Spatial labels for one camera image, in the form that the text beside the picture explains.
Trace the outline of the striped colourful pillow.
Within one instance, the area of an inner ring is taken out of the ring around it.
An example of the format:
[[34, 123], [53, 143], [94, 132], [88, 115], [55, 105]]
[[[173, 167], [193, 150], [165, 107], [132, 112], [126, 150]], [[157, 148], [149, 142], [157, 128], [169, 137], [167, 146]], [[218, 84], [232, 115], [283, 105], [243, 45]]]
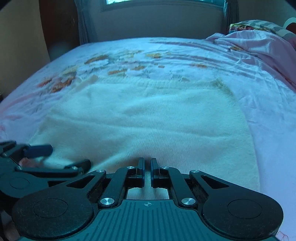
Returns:
[[228, 33], [243, 30], [260, 30], [273, 33], [287, 41], [295, 41], [295, 34], [277, 24], [263, 20], [246, 20], [229, 26]]

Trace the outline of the grey curtain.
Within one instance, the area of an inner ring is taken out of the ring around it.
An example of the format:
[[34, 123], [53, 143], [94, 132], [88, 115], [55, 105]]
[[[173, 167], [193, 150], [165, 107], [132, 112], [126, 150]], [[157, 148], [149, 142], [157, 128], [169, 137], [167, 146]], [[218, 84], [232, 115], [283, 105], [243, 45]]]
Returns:
[[74, 0], [77, 16], [80, 45], [97, 41], [97, 35], [91, 16], [91, 2], [85, 0]]
[[222, 33], [227, 34], [231, 24], [239, 21], [238, 0], [225, 0], [223, 6]]

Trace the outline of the white red headboard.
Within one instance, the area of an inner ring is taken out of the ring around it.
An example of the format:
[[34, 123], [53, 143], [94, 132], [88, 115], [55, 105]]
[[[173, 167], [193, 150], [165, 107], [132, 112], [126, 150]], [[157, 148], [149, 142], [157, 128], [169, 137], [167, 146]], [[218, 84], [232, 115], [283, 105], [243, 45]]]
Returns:
[[291, 18], [287, 19], [285, 21], [285, 23], [283, 24], [283, 27], [286, 30], [289, 30], [290, 32], [295, 33], [295, 29], [296, 29], [296, 17], [291, 17]]

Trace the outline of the pink blanket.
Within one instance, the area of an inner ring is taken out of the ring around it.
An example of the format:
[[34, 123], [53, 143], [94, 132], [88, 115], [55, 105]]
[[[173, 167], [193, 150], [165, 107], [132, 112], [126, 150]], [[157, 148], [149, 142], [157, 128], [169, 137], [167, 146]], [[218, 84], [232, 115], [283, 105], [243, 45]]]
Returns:
[[278, 72], [295, 90], [295, 49], [283, 38], [265, 31], [243, 30], [228, 35], [215, 33], [206, 38], [219, 45], [231, 45], [260, 59]]

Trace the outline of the left grey curtain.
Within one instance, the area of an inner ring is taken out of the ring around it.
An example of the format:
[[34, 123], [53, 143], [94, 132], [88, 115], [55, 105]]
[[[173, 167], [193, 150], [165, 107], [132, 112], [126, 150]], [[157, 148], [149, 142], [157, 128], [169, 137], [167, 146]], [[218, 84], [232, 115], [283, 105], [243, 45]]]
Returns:
[[97, 41], [97, 35], [91, 16], [91, 2], [85, 0], [74, 0], [77, 16], [80, 45]]

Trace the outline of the floral bed sheet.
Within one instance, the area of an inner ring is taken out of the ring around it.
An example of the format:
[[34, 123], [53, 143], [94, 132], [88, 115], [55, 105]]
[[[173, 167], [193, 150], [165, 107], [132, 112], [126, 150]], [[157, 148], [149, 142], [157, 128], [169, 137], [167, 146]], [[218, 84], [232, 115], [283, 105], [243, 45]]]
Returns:
[[295, 90], [260, 59], [231, 45], [180, 38], [85, 44], [49, 63], [1, 102], [1, 140], [30, 144], [50, 109], [80, 82], [136, 77], [172, 82], [220, 79], [253, 139], [260, 189], [284, 212], [280, 240], [295, 240]]

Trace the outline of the dark wooden door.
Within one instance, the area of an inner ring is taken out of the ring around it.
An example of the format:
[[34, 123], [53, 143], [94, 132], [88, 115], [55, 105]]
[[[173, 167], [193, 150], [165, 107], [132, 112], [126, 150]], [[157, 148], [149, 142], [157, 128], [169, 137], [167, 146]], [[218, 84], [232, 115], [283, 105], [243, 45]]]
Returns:
[[78, 13], [73, 0], [41, 0], [39, 10], [51, 61], [80, 45]]

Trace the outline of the right grey curtain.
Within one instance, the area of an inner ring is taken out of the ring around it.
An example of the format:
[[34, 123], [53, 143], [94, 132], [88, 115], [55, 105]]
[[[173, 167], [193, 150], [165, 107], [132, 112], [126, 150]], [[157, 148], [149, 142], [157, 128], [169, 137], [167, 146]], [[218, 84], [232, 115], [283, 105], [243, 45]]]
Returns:
[[238, 0], [225, 0], [223, 6], [222, 33], [227, 34], [231, 24], [239, 21]]

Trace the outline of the window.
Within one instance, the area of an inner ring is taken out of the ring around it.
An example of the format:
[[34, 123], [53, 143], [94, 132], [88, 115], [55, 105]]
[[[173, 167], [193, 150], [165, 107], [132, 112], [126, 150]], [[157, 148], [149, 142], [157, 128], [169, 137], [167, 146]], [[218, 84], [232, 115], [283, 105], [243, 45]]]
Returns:
[[132, 0], [132, 1], [99, 1], [102, 11], [110, 11], [115, 9], [132, 8], [136, 6], [209, 6], [214, 8], [223, 8], [225, 1], [194, 1], [194, 0]]

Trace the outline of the cream knitted sweater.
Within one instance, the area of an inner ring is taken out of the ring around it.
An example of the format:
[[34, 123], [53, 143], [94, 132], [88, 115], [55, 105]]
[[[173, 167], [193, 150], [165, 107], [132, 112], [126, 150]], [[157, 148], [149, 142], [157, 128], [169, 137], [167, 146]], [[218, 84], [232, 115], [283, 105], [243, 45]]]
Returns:
[[254, 191], [259, 170], [247, 120], [220, 80], [97, 77], [58, 101], [30, 139], [50, 144], [45, 167], [89, 159], [109, 173], [139, 158], [182, 173], [201, 170]]

